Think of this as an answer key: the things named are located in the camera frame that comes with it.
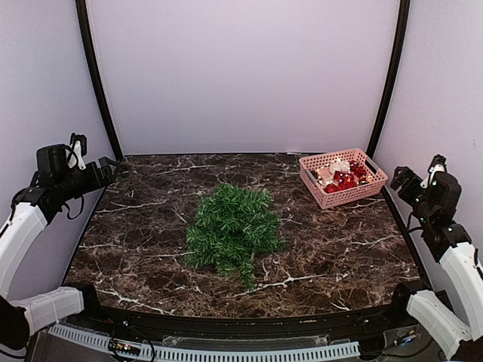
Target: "red ornament ball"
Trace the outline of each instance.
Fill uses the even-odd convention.
[[[362,167],[358,166],[352,171],[359,179],[363,176],[366,176],[368,172]]]
[[[350,170],[354,172],[355,168],[359,166],[359,163],[356,160],[350,161]]]
[[[334,192],[337,192],[339,191],[338,187],[335,186],[333,183],[331,183],[329,186],[327,186],[325,189],[324,189],[325,192],[327,192],[328,194],[332,194]]]

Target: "white wall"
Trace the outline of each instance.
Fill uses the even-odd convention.
[[[364,149],[398,3],[89,1],[124,153]]]
[[[75,2],[4,0],[0,8],[0,219],[7,219],[14,193],[29,185],[37,168],[37,149],[68,143],[76,132],[88,136],[89,161],[112,157],[112,152],[85,62]],[[98,196],[87,197],[76,221],[58,215],[37,239],[14,277],[12,299],[59,286]],[[74,210],[78,203],[72,203]]]
[[[432,156],[448,158],[448,171],[458,178],[463,194],[455,219],[475,246],[483,247],[483,2],[436,0],[411,2],[398,80],[376,162],[392,172],[407,165],[425,175]],[[409,207],[393,197],[406,217]],[[431,281],[448,288],[449,279],[428,248],[415,238]]]

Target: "black curved frame pole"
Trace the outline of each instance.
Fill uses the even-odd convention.
[[[384,84],[383,96],[380,100],[379,110],[377,111],[376,121],[372,130],[366,153],[373,158],[376,152],[377,143],[383,132],[384,121],[386,120],[387,110],[391,103],[392,91],[394,90],[395,79],[398,74],[399,61],[401,60],[402,46],[405,42],[406,27],[409,18],[409,6],[411,0],[401,0],[399,2],[398,22],[395,28],[394,44],[392,45],[391,60],[387,71],[386,83]]]
[[[109,107],[107,106],[106,95],[102,81],[100,80],[99,67],[97,66],[96,54],[94,52],[94,43],[92,42],[91,27],[89,26],[88,9],[85,0],[75,0],[77,7],[78,25],[81,30],[82,44],[84,45],[85,59],[88,62],[89,73],[91,74],[92,87],[96,94],[97,105],[99,106],[100,115],[106,128],[107,137],[114,152],[115,159],[120,161],[123,159],[121,145],[117,134],[115,134],[114,124],[112,123]]]

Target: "white cable tray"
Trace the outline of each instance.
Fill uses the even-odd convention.
[[[104,353],[111,353],[107,348],[109,335],[70,324],[55,324],[49,331],[52,336],[65,339],[77,345]],[[139,356],[118,352],[120,356],[137,360],[150,361],[152,349],[149,343],[128,342],[141,350]],[[173,362],[322,362],[342,358],[358,357],[358,342],[348,342],[324,347],[292,349],[288,351],[199,351],[192,349],[167,348],[154,345],[155,361]]]

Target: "red christmas ornament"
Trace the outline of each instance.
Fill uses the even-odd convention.
[[[338,183],[342,183],[344,181],[344,173],[340,171],[335,171],[334,173],[334,180],[336,180]]]
[[[357,186],[357,183],[355,183],[355,180],[347,181],[344,183],[344,186],[346,189],[352,189],[353,187]]]
[[[358,166],[352,171],[359,179],[363,176],[366,176],[368,173],[367,171],[362,167]]]
[[[350,170],[354,172],[355,168],[359,166],[359,163],[356,160],[350,161]]]
[[[333,183],[331,183],[329,186],[327,186],[325,189],[324,189],[325,192],[327,192],[328,194],[332,194],[334,192],[337,192],[339,191],[338,187],[335,186]]]

